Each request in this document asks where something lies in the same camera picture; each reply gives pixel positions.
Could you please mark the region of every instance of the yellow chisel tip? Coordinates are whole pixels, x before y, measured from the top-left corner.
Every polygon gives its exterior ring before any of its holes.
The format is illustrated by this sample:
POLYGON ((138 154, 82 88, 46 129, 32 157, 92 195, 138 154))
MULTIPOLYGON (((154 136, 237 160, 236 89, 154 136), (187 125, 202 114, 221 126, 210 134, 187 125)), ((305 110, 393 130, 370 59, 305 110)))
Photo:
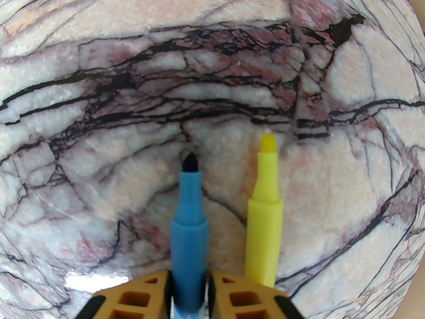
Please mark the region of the yellow chisel tip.
POLYGON ((261 136, 260 152, 263 152, 263 153, 276 152, 276 140, 273 135, 263 134, 261 136))

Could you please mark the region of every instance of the orange gripper pad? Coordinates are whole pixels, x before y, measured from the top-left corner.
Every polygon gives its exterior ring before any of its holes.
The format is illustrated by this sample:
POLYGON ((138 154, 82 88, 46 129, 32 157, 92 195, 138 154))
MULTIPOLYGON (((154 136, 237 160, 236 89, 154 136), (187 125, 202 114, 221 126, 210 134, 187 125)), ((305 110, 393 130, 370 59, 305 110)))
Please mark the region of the orange gripper pad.
POLYGON ((220 270, 210 273, 208 308, 211 319, 303 319, 285 293, 220 270))
POLYGON ((95 293, 75 319, 169 319, 172 277, 158 270, 95 293))

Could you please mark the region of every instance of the blue marker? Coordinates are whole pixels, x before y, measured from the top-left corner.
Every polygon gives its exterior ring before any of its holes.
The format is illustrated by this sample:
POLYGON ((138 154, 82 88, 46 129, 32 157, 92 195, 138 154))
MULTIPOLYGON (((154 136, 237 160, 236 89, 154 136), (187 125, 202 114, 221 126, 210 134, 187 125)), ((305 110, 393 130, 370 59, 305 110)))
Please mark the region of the blue marker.
POLYGON ((190 153, 179 175, 179 203, 171 220, 171 272, 176 317, 199 316, 205 297, 208 219, 201 204, 201 173, 190 153))

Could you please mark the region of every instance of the yellow highlighter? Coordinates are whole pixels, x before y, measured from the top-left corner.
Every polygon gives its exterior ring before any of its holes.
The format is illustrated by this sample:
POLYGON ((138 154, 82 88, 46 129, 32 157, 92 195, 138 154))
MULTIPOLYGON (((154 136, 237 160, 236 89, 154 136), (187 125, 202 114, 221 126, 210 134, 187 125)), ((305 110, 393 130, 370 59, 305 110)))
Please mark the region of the yellow highlighter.
POLYGON ((257 182, 252 198, 248 201, 245 278, 273 287, 284 214, 284 202, 278 184, 278 154, 273 135, 262 135, 257 157, 257 182))

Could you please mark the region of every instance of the curved marble bowl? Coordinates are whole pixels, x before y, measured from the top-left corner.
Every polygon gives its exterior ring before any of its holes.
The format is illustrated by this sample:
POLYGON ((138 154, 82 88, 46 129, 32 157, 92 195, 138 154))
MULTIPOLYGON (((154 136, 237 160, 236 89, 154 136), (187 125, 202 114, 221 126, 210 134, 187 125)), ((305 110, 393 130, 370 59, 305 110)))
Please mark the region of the curved marble bowl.
POLYGON ((390 318, 424 251, 425 40, 407 0, 0 0, 0 317, 72 318, 170 267, 189 150, 209 265, 243 273, 261 132, 276 287, 307 318, 390 318))

